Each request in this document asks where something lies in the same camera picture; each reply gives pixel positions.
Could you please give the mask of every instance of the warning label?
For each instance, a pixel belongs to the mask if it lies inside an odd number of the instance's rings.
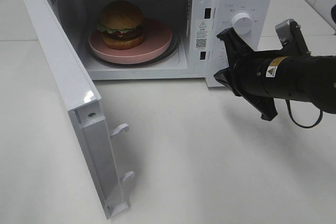
[[[275,77],[278,67],[268,67],[266,77]]]
[[[279,64],[286,59],[287,56],[281,56],[281,57],[277,57],[275,58],[268,66],[267,71],[266,71],[266,77],[271,77],[274,78],[275,75],[277,74],[277,69]]]
[[[206,50],[208,47],[208,34],[211,27],[211,19],[197,19],[195,23],[195,48]]]

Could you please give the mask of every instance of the microwave oven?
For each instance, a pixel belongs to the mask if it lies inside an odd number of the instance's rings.
[[[256,49],[270,0],[126,0],[145,17],[172,31],[172,49],[148,65],[120,66],[101,62],[88,38],[104,6],[115,0],[24,0],[90,170],[107,218],[128,208],[113,157],[113,139],[127,124],[108,129],[94,80],[205,78],[228,67],[224,43],[216,38],[234,27]]]

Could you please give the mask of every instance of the lettuce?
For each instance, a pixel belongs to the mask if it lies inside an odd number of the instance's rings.
[[[124,29],[124,30],[117,30],[117,29],[110,29],[110,28],[107,28],[106,26],[102,25],[101,23],[97,23],[97,26],[96,26],[96,29],[98,31],[107,31],[109,34],[113,34],[115,33],[116,31],[119,31],[120,33],[122,34],[125,34],[131,30],[133,30],[134,28],[131,28],[131,29]]]

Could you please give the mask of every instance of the top bun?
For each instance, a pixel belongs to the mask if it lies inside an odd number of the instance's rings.
[[[143,19],[143,14],[137,6],[119,0],[104,7],[99,21],[107,28],[123,30],[139,26]]]

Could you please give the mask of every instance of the microwave door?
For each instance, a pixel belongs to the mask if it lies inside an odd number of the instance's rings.
[[[128,126],[109,131],[100,105],[101,96],[51,7],[50,0],[24,0],[28,13],[68,111],[73,129],[86,159],[92,180],[107,218],[125,210],[122,182],[134,175],[119,177],[111,138]]]

